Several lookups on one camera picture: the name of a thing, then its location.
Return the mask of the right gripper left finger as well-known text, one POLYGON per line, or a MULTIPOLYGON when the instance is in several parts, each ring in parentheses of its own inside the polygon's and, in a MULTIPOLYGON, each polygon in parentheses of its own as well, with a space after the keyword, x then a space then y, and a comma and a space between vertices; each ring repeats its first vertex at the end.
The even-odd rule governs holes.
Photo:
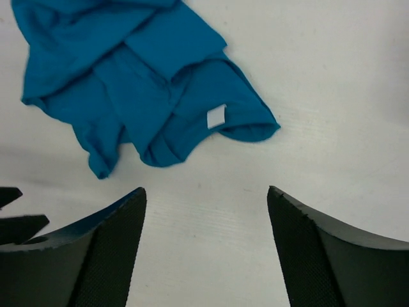
POLYGON ((146 191, 22 244, 1 245, 2 306, 125 306, 146 191))

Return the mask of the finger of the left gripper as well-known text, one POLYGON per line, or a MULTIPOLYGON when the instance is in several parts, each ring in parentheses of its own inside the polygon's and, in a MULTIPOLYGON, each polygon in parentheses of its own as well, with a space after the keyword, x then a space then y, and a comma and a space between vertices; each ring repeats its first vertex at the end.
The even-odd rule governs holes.
POLYGON ((17 187, 0 187, 0 208, 3 208, 23 195, 17 187))
POLYGON ((49 224, 46 215, 1 218, 0 245, 22 244, 49 224))

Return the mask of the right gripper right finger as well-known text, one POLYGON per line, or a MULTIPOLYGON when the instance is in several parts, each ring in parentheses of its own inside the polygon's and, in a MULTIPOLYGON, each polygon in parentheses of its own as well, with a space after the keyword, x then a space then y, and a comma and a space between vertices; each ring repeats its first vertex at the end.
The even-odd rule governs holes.
POLYGON ((291 306, 408 306, 408 243, 361 230, 272 186, 268 213, 291 306))

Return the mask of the blue t shirt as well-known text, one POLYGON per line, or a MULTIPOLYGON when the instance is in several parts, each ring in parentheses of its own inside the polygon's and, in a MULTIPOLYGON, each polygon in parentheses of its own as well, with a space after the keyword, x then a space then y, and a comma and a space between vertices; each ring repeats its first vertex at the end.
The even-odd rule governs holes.
POLYGON ((183 1, 12 1, 29 45, 22 101, 72 126, 100 179, 123 143, 150 166, 184 162, 214 133, 279 124, 226 42, 183 1))

